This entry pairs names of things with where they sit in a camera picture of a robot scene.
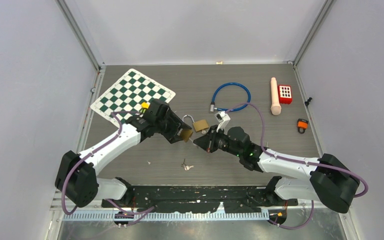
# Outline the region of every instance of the green and white checkered board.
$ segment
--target green and white checkered board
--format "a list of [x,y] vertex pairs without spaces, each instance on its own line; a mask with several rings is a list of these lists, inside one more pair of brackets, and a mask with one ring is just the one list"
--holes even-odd
[[[175,95],[174,91],[132,68],[98,97],[90,108],[119,127],[111,116],[112,112],[140,111],[143,102],[149,104],[151,99],[160,99],[168,103]],[[130,113],[117,114],[122,123],[131,116]]]

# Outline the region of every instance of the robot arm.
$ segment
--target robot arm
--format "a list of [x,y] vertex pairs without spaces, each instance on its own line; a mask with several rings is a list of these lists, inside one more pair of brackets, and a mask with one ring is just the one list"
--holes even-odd
[[195,139],[193,143],[208,153],[220,149],[233,154],[250,171],[295,178],[278,176],[271,179],[265,192],[269,194],[266,198],[273,204],[289,199],[315,200],[336,212],[348,212],[360,181],[341,171],[312,165],[324,164],[348,170],[336,157],[324,154],[321,158],[305,158],[275,152],[266,147],[263,151],[260,145],[251,142],[250,136],[241,127],[232,127],[225,134],[224,127],[230,120],[225,112],[218,112],[215,116],[219,125],[211,126],[206,135]]
[[69,151],[62,157],[55,180],[55,187],[60,191],[70,170],[85,158],[68,179],[65,192],[78,207],[82,208],[92,200],[119,200],[125,195],[129,186],[126,181],[97,178],[99,172],[118,155],[156,133],[163,135],[171,144],[189,139],[188,133],[192,129],[174,114],[167,103],[158,99],[151,101],[143,116],[131,116],[121,127],[120,134],[116,131],[79,154]]
[[[339,213],[348,211],[360,184],[358,179],[338,170],[280,159],[283,157],[307,163],[321,163],[347,170],[336,157],[324,154],[321,158],[305,158],[278,153],[269,148],[264,148],[263,151],[260,145],[251,142],[250,136],[241,127],[232,127],[227,134],[224,133],[224,128],[230,120],[225,112],[217,113],[216,118],[220,124],[211,126],[206,135],[195,139],[195,145],[208,153],[220,149],[238,156],[239,163],[250,171],[278,173],[295,178],[273,177],[264,191],[265,199],[269,203],[277,205],[283,200],[307,199],[321,201]],[[173,144],[189,139],[191,129],[174,114],[167,103],[154,99],[143,116],[134,115],[127,119],[120,134],[116,131],[79,154],[72,151],[64,154],[55,186],[62,191],[66,182],[65,195],[80,208],[92,200],[127,201],[127,189],[130,185],[121,178],[97,178],[99,172],[125,150],[155,133],[163,135]],[[78,167],[67,180],[75,165]]]

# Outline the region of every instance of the blue coiled cable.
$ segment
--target blue coiled cable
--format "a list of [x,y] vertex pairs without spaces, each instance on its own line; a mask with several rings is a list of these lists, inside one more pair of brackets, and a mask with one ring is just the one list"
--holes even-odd
[[[216,104],[216,96],[219,93],[219,91],[222,88],[224,88],[226,86],[230,86],[230,85],[235,85],[235,86],[243,88],[246,91],[246,94],[248,94],[248,100],[246,102],[247,103],[251,102],[251,93],[250,93],[250,91],[248,90],[248,88],[246,86],[244,86],[244,85],[242,85],[240,83],[237,83],[237,82],[228,82],[228,83],[225,83],[225,84],[219,86],[217,88],[217,90],[215,90],[214,95],[212,96],[211,104],[210,104],[210,111],[211,112],[213,112],[212,109],[220,110],[220,111],[227,111],[228,110],[228,108],[214,107],[214,105]],[[248,106],[247,104],[242,105],[241,107],[232,109],[231,112],[236,112],[236,111],[242,110],[242,109],[246,108],[247,106]]]

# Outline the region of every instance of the small orange lock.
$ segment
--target small orange lock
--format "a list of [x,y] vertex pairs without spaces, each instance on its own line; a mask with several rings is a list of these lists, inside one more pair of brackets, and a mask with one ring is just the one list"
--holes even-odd
[[297,122],[297,127],[298,127],[298,133],[303,134],[306,132],[306,129],[309,127],[309,121],[305,119],[298,119]]

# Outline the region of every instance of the gray table surface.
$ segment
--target gray table surface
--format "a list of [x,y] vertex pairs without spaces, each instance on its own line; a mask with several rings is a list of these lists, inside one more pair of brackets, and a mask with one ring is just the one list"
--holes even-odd
[[[305,134],[297,131],[297,119],[308,119],[298,83],[290,64],[245,65],[148,65],[108,66],[100,93],[102,94],[128,69],[134,68],[176,93],[170,107],[182,117],[192,115],[196,121],[206,119],[209,125],[217,124],[209,106],[214,91],[222,84],[238,82],[251,92],[251,102],[257,105],[265,118],[264,144],[275,151],[302,157],[318,157],[312,130]],[[281,114],[270,112],[270,79],[278,84],[291,85],[293,101],[283,104]],[[216,106],[233,107],[246,102],[246,92],[237,86],[223,88],[216,98]],[[232,112],[226,129],[240,126],[251,140],[260,143],[262,123],[252,107]],[[189,119],[185,122],[192,126]],[[106,138],[117,128],[98,114],[92,119],[86,148]],[[194,133],[191,139],[201,136]],[[181,164],[194,167],[185,171]],[[245,169],[236,156],[218,150],[206,153],[191,141],[169,144],[156,134],[136,145],[109,163],[99,174],[100,178],[121,177],[133,185],[266,185],[272,176]]]

